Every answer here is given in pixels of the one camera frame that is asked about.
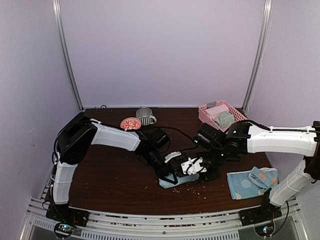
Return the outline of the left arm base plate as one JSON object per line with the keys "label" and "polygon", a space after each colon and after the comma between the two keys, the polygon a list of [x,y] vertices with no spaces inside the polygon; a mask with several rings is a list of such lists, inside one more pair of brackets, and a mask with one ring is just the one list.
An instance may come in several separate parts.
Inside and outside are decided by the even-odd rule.
{"label": "left arm base plate", "polygon": [[86,227],[89,219],[89,212],[86,210],[70,208],[68,204],[51,203],[45,216],[48,219],[66,223],[72,227]]}

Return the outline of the light blue towel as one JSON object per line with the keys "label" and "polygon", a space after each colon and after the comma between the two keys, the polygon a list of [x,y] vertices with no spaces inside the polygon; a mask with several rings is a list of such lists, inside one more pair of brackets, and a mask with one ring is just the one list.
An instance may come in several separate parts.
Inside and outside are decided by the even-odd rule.
{"label": "light blue towel", "polygon": [[194,181],[197,181],[199,179],[199,174],[194,174],[194,175],[187,175],[187,176],[183,176],[183,177],[176,177],[177,183],[174,184],[172,182],[168,182],[162,179],[159,179],[159,185],[163,188],[163,189],[169,189],[169,188],[174,188],[177,187],[179,185],[183,185],[186,183],[191,183]]}

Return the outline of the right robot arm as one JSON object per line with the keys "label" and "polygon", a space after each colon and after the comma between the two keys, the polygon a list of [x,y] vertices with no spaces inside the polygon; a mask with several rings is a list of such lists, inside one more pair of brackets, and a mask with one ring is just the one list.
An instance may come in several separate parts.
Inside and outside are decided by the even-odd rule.
{"label": "right robot arm", "polygon": [[227,174],[234,200],[264,195],[265,203],[256,210],[259,220],[268,220],[289,198],[309,183],[320,179],[320,126],[317,121],[306,127],[273,127],[252,120],[233,123],[221,131],[204,123],[192,141],[203,152],[191,162],[187,174],[199,174],[208,181],[226,161],[255,153],[289,153],[302,155],[299,165],[280,183],[275,171],[254,167],[248,172]]}

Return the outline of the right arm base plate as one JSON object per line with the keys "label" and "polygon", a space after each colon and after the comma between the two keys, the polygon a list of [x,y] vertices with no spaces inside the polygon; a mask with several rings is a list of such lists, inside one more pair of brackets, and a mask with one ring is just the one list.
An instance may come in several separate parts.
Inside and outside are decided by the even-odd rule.
{"label": "right arm base plate", "polygon": [[242,226],[255,225],[271,221],[282,216],[281,208],[278,206],[259,206],[239,211]]}

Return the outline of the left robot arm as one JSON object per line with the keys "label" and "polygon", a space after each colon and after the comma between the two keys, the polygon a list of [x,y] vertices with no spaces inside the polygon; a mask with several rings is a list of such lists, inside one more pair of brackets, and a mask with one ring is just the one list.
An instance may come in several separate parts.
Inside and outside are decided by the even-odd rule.
{"label": "left robot arm", "polygon": [[161,129],[152,133],[124,130],[96,119],[77,115],[57,135],[53,145],[55,173],[51,189],[52,213],[61,222],[72,218],[69,192],[75,170],[91,145],[124,149],[143,157],[155,175],[167,183],[177,184],[178,178],[169,160],[160,152],[169,136]]}

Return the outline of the blue patterned towel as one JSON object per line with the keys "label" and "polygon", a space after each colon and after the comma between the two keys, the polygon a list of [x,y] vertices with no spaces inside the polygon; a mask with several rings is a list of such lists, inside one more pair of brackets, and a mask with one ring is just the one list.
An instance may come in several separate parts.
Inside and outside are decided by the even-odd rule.
{"label": "blue patterned towel", "polygon": [[248,171],[229,172],[227,183],[233,200],[244,200],[262,196],[278,183],[276,168],[253,167]]}

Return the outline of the pink plastic basket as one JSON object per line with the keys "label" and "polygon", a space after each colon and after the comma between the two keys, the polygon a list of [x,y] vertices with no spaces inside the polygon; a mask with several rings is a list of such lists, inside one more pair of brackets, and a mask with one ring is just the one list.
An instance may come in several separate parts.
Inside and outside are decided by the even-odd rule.
{"label": "pink plastic basket", "polygon": [[233,123],[247,118],[225,100],[214,101],[198,107],[198,118],[218,130],[225,131]]}

